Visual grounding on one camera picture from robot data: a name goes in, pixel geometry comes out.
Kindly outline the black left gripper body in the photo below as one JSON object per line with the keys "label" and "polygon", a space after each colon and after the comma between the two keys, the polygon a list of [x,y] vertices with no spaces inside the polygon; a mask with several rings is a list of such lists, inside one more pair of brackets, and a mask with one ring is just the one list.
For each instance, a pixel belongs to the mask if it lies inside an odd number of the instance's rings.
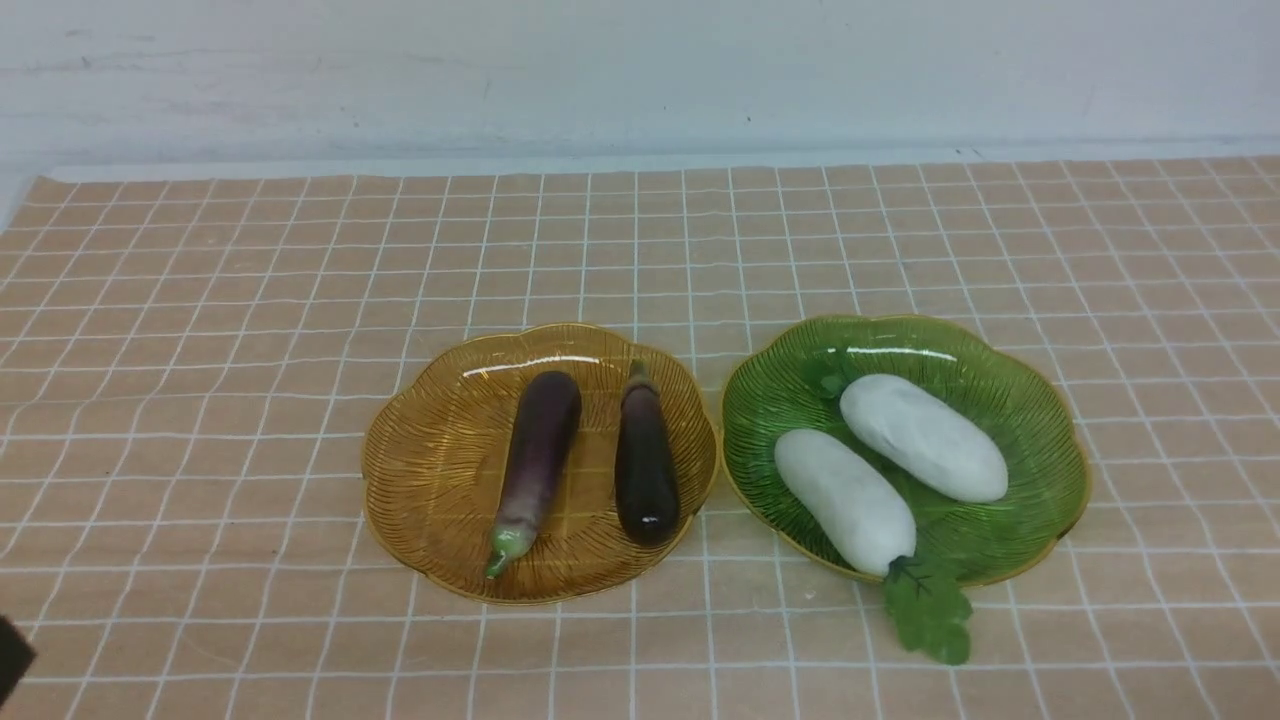
{"label": "black left gripper body", "polygon": [[0,616],[0,701],[9,701],[36,657],[35,647],[17,624]]}

